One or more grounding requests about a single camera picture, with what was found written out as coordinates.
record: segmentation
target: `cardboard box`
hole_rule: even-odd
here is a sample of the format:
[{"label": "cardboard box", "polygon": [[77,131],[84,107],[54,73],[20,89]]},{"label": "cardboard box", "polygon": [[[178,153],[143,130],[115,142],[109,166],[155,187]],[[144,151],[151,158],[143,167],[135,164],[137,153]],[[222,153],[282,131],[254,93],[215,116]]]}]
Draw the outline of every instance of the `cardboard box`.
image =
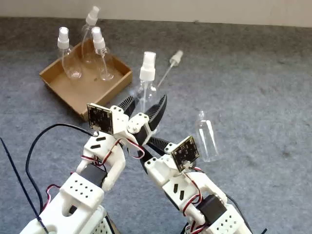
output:
[{"label": "cardboard box", "polygon": [[[81,44],[74,47],[74,53],[81,58]],[[103,81],[97,78],[94,69],[86,67],[81,61],[82,78],[70,80],[65,74],[60,59],[40,72],[45,84],[79,114],[88,119],[87,103],[104,106],[132,81],[132,71],[123,62],[113,56],[114,78]]]}]

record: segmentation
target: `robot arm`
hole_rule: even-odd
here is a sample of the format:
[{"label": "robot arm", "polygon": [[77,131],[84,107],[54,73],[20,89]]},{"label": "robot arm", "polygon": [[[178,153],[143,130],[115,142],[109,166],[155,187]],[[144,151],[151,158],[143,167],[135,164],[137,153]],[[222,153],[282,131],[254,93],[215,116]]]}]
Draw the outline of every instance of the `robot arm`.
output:
[{"label": "robot arm", "polygon": [[145,161],[144,169],[187,217],[186,234],[251,234],[226,194],[205,173],[190,171],[199,156],[192,137],[179,144],[152,137],[147,144],[162,156]]}]

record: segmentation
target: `bottle cap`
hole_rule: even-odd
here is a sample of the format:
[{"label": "bottle cap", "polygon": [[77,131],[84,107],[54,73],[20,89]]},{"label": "bottle cap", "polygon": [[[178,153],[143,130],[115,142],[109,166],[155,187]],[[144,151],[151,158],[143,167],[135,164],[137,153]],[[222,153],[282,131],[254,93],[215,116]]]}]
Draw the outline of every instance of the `bottle cap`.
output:
[{"label": "bottle cap", "polygon": [[86,22],[88,25],[94,26],[97,23],[98,12],[99,12],[99,8],[97,6],[93,6],[92,10],[89,12],[86,18]]},{"label": "bottle cap", "polygon": [[143,64],[140,70],[140,80],[153,81],[155,79],[155,59],[156,53],[144,52]]},{"label": "bottle cap", "polygon": [[178,50],[176,54],[171,57],[169,61],[170,64],[173,64],[173,66],[178,66],[181,61],[182,56],[183,56],[183,51]]},{"label": "bottle cap", "polygon": [[97,50],[104,49],[105,41],[102,36],[101,29],[99,27],[94,27],[92,29],[92,35],[93,35],[94,48]]},{"label": "bottle cap", "polygon": [[58,32],[58,48],[67,49],[69,47],[68,28],[61,27]]}]

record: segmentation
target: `red wire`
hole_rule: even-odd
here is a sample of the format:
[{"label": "red wire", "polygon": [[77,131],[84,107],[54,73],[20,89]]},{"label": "red wire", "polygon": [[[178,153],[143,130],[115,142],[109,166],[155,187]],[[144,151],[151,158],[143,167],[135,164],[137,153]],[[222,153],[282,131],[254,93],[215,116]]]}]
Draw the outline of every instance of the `red wire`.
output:
[{"label": "red wire", "polygon": [[199,197],[198,194],[192,196],[191,199],[186,203],[185,207],[184,207],[183,210],[182,210],[182,213],[183,213],[184,216],[186,216],[186,215],[185,215],[185,210],[186,210],[186,208],[187,208],[187,207],[191,204],[191,202],[194,201],[197,197]]},{"label": "red wire", "polygon": [[119,143],[121,140],[127,140],[128,142],[130,142],[132,145],[135,145],[137,148],[139,148],[139,149],[143,152],[142,156],[140,156],[140,157],[134,157],[134,156],[132,156],[132,157],[134,157],[134,158],[136,158],[136,159],[141,159],[141,158],[144,157],[144,150],[143,150],[138,144],[134,143],[133,141],[131,141],[131,140],[127,139],[127,138],[119,138],[119,139],[114,143],[114,145],[112,146],[112,148],[110,149],[110,151],[109,151],[108,154],[105,156],[105,158],[103,159],[102,162],[99,162],[99,159],[98,159],[98,158],[97,158],[97,159],[94,159],[94,158],[92,158],[92,157],[87,157],[87,156],[81,156],[81,157],[84,158],[84,159],[90,160],[90,161],[94,161],[95,164],[96,164],[97,166],[103,166],[104,163],[106,162],[106,160],[108,159],[108,157],[112,154],[113,148],[114,148],[116,145],[118,145],[118,143]]},{"label": "red wire", "polygon": [[195,221],[193,221],[192,226],[191,226],[191,232],[193,231],[194,227],[195,227]]},{"label": "red wire", "polygon": [[47,207],[47,205],[49,205],[50,202],[51,202],[51,195],[49,194],[49,191],[50,191],[50,189],[53,188],[53,187],[60,188],[60,186],[59,186],[59,185],[56,185],[56,184],[50,184],[50,185],[47,187],[47,189],[45,190],[45,192],[47,193],[47,201],[46,201],[46,203],[45,203],[44,206],[43,206],[43,210],[44,210],[44,209]]}]

